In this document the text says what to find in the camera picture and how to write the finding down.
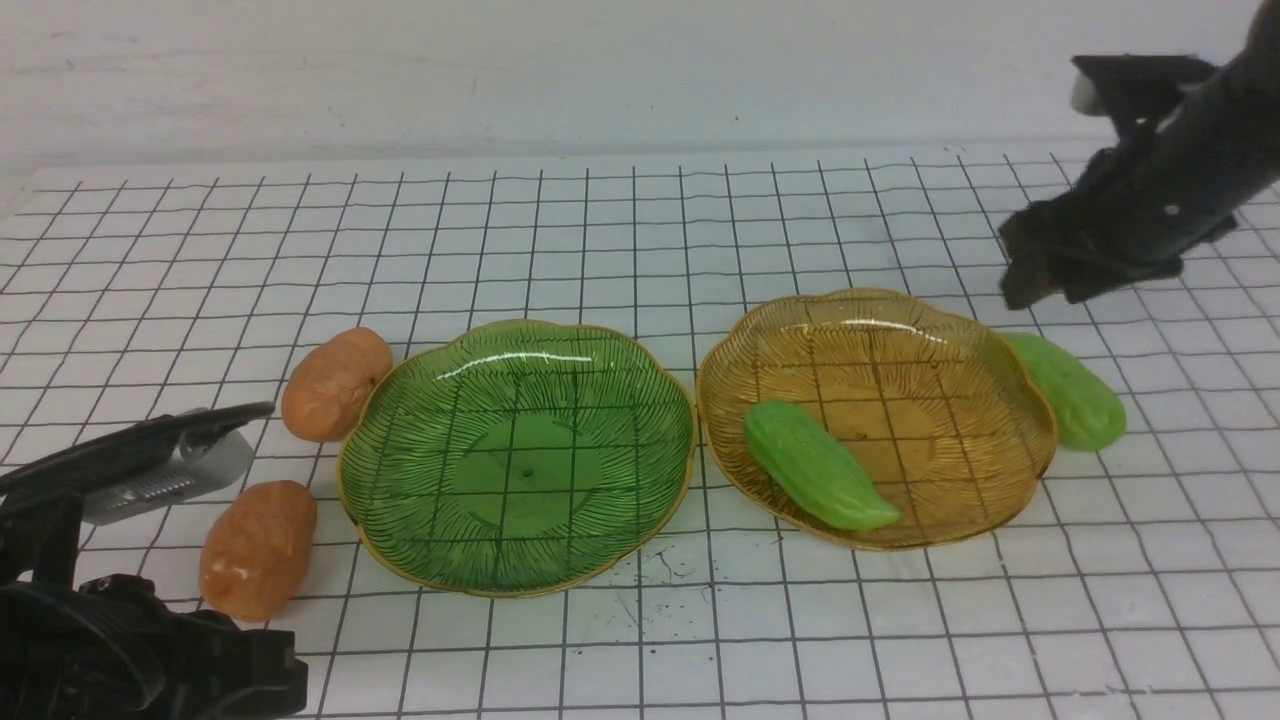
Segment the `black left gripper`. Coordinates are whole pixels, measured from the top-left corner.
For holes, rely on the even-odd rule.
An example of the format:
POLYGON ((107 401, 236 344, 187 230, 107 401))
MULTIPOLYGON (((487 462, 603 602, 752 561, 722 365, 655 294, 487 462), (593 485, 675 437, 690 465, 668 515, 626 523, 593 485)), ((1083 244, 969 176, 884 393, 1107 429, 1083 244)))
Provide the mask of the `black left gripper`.
MULTIPOLYGON (((119 487, 202 459, 273 402, 161 415, 28 462, 4 496, 119 487)), ((82 500, 3 505, 1 715, 5 719, 283 719, 308 702, 294 634, 223 612, 177 612, 152 582, 74 584, 82 500)))

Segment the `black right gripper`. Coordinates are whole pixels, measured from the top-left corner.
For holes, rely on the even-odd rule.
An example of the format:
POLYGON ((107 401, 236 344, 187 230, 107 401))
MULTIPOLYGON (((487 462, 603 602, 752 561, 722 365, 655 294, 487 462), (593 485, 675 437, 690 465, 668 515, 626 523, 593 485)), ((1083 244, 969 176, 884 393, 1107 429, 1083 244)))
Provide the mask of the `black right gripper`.
POLYGON ((1056 293, 1084 304, 1176 278, 1187 252, 1236 228, 1240 205, 1229 179, 1197 165, 1098 151, 1066 193, 1015 211, 1000 225, 1005 306, 1027 310, 1056 293))

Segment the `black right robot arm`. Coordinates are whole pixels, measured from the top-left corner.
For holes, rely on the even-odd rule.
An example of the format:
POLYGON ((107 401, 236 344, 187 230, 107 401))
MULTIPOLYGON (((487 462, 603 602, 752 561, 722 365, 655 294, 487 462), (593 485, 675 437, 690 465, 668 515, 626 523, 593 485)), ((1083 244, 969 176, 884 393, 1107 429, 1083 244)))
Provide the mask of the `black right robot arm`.
POLYGON ((1185 252, 1236 228, 1279 177, 1279 5, 1261 3, 1226 64, 1188 55, 1076 55, 1071 106, 1110 119, 1114 146, 1073 187, 998 228, 1000 292, 1023 310, 1181 274, 1185 252))

